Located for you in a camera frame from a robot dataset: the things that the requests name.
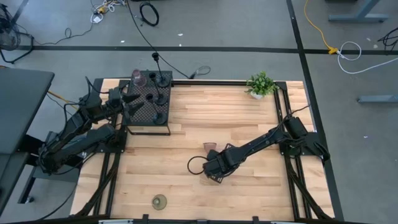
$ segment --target black pegboard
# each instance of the black pegboard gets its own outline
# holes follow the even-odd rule
[[[138,87],[135,86],[132,82],[130,81],[129,88],[128,88],[128,93],[134,93],[134,94],[140,94],[141,96],[134,100],[132,103],[140,103],[144,102],[144,106],[135,113],[134,116],[130,116],[130,119],[123,119],[123,125],[128,125],[128,126],[167,126],[169,121],[166,121],[166,123],[158,125],[154,124],[153,122],[153,117],[155,115],[155,110],[153,109],[152,105],[146,100],[146,95],[149,93],[152,93],[154,97],[157,96],[157,91],[156,87],[154,85],[154,82],[152,82],[149,79],[149,74],[151,72],[154,72],[156,74],[156,77],[159,76],[159,71],[141,71],[141,75],[145,76],[147,78],[147,83],[144,87]],[[170,80],[170,85],[161,88],[158,87],[160,93],[162,93],[164,96],[167,97],[167,102],[163,106],[158,106],[154,103],[154,106],[159,112],[163,112],[166,114],[167,117],[169,117],[169,109],[170,109],[170,91],[171,91],[171,80],[173,78],[172,71],[162,71],[162,75]]]

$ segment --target white pot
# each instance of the white pot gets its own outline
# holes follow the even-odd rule
[[[255,94],[253,91],[250,92],[250,95],[252,95],[252,96],[253,96],[255,99],[257,99],[257,100],[261,100],[261,99],[263,99],[263,97],[264,97],[264,96],[262,96],[262,95]]]

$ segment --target green plant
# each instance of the green plant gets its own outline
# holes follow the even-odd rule
[[[251,78],[247,80],[246,85],[250,86],[250,89],[245,91],[246,93],[250,94],[253,92],[262,96],[273,93],[274,90],[279,88],[271,78],[267,77],[264,71],[256,74],[256,76],[251,76]]]

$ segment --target gray floor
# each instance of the gray floor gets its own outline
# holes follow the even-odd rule
[[[2,0],[14,14],[22,0]],[[293,0],[298,26],[306,49],[324,49],[319,33],[303,15],[304,0]],[[329,44],[340,47],[355,41],[363,49],[378,50],[376,42],[396,28],[398,4],[381,1],[372,12],[389,13],[383,24],[336,24],[327,21],[328,14],[354,12],[363,1],[332,2],[310,0],[308,16],[325,33]],[[155,46],[205,47],[279,47],[296,48],[285,1],[278,0],[169,0],[154,1],[161,15],[158,27],[142,27]],[[138,13],[138,3],[132,4]],[[70,27],[74,34],[90,27],[90,1],[30,0],[18,24],[25,27],[39,42],[55,41]],[[117,7],[104,21],[83,37],[66,40],[59,45],[146,46],[131,22],[128,11]],[[12,57],[22,52],[8,52]],[[151,52],[122,51],[35,51],[15,65],[16,68],[46,70],[55,73],[51,90],[76,100],[85,94],[84,76],[129,76],[135,68],[156,69]],[[208,79],[246,79],[265,70],[275,80],[304,80],[298,54],[254,52],[161,52],[181,71],[191,74],[202,65],[211,66]],[[363,56],[352,63],[343,62],[347,70],[361,70],[394,57]],[[359,105],[359,95],[397,93],[398,62],[359,74],[348,75],[340,70],[336,55],[307,55],[308,66],[317,96],[323,125],[331,152],[333,168],[345,219],[366,223],[395,223],[398,218],[398,107],[395,105]],[[174,72],[175,78],[182,78]],[[49,130],[63,126],[62,109],[45,99],[29,129],[29,134],[43,139]],[[74,184],[37,181],[32,195],[36,202],[17,205],[27,167],[0,222],[33,220],[46,215],[63,201]],[[70,200],[53,217],[68,215]]]

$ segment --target wooden table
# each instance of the wooden table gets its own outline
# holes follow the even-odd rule
[[[118,83],[118,79],[104,79],[101,91]],[[286,84],[292,110],[308,104],[302,82]],[[260,220],[293,220],[284,157],[277,145],[248,157],[222,184],[187,170],[191,157],[206,156],[204,142],[216,142],[219,151],[227,143],[241,146],[278,124],[274,96],[255,100],[244,93],[246,89],[232,85],[175,85],[170,100],[171,136],[128,136],[111,217],[141,218],[149,214],[150,219],[252,220],[258,216]],[[105,101],[107,96],[101,94],[101,97]],[[308,108],[295,116],[300,117],[308,131],[313,131]],[[321,160],[316,156],[301,158],[308,191],[325,213],[333,217]],[[103,155],[97,154],[82,168],[72,214],[96,190],[102,163]],[[200,159],[193,160],[190,167],[200,170],[201,163]],[[300,216],[304,217],[297,188],[296,193]],[[167,206],[160,211],[151,205],[157,194],[167,197]]]

